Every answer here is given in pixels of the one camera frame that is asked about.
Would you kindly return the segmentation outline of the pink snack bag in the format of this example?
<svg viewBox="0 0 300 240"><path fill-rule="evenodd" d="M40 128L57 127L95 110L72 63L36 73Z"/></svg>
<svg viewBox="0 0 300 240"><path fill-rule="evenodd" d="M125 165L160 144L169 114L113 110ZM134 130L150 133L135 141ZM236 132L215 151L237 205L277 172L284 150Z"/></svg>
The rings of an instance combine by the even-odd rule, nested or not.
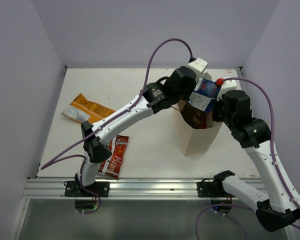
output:
<svg viewBox="0 0 300 240"><path fill-rule="evenodd" d="M201 128L202 129L208 129L210 127L211 127L211 123L210 123L209 119L207 117L204 118L203 121L202 121Z"/></svg>

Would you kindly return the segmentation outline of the blue Burts crisps bag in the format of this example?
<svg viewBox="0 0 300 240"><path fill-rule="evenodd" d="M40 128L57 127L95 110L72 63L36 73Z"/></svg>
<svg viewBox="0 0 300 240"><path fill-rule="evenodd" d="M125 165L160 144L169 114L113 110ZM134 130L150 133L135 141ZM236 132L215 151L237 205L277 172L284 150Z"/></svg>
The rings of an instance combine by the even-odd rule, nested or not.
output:
<svg viewBox="0 0 300 240"><path fill-rule="evenodd" d="M192 107L209 114L220 92L220 87L212 80L200 78L187 101Z"/></svg>

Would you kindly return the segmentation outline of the brown snack bag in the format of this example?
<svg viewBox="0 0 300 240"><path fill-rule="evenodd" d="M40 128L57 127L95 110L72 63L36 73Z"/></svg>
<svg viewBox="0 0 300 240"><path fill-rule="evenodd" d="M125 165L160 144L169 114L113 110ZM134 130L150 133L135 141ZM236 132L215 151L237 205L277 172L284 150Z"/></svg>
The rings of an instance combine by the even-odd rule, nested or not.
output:
<svg viewBox="0 0 300 240"><path fill-rule="evenodd" d="M186 103L181 110L181 115L183 120L193 129L199 130L202 129L203 119L207 117L207 114L199 110L189 103Z"/></svg>

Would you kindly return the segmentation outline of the beige paper bag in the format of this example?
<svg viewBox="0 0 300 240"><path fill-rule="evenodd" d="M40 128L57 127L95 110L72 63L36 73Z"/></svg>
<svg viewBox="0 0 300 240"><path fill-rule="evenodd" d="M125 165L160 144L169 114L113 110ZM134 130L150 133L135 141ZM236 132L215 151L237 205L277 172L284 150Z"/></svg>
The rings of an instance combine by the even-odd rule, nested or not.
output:
<svg viewBox="0 0 300 240"><path fill-rule="evenodd" d="M211 75L207 72L203 73L199 79L201 78L212 81ZM174 131L177 142L184 155L204 154L212 145L222 124L213 121L211 110L210 113L207 113L211 127L207 129L193 129L184 121L181 115L181 110L186 103L188 101L180 100L173 106Z"/></svg>

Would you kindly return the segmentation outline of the red Doritos bag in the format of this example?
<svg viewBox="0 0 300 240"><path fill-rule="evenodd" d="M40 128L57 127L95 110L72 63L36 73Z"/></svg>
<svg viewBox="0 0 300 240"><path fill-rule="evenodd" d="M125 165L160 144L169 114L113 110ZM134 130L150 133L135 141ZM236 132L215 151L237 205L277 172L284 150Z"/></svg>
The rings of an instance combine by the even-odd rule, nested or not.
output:
<svg viewBox="0 0 300 240"><path fill-rule="evenodd" d="M117 135L109 143L111 156L99 166L97 173L99 175L118 179L122 164L124 162L124 155L129 143L129 137L124 135Z"/></svg>

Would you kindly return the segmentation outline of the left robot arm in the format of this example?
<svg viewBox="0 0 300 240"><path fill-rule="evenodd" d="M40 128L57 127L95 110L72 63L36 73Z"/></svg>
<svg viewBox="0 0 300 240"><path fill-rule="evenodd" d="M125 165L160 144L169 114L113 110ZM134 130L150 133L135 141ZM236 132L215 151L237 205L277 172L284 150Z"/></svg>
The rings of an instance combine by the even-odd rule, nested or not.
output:
<svg viewBox="0 0 300 240"><path fill-rule="evenodd" d="M88 159L80 168L76 190L82 196L93 193L99 165L112 156L109 143L135 123L169 109L180 100L188 100L202 75L190 65L181 66L170 76L146 85L144 92L105 119L93 124L82 123L83 149Z"/></svg>

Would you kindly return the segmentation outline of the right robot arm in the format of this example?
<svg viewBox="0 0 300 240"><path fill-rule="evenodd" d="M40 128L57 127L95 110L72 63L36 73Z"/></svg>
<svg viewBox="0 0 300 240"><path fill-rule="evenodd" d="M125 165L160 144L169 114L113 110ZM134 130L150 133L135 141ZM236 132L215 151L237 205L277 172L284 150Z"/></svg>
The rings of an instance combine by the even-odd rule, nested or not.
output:
<svg viewBox="0 0 300 240"><path fill-rule="evenodd" d="M269 232L285 228L300 219L300 195L283 168L271 130L262 119L252 116L250 97L243 90L230 90L216 101L212 118L224 122L253 161L266 189L262 193L240 180L230 170L213 177L217 196L232 195L256 214L259 223Z"/></svg>

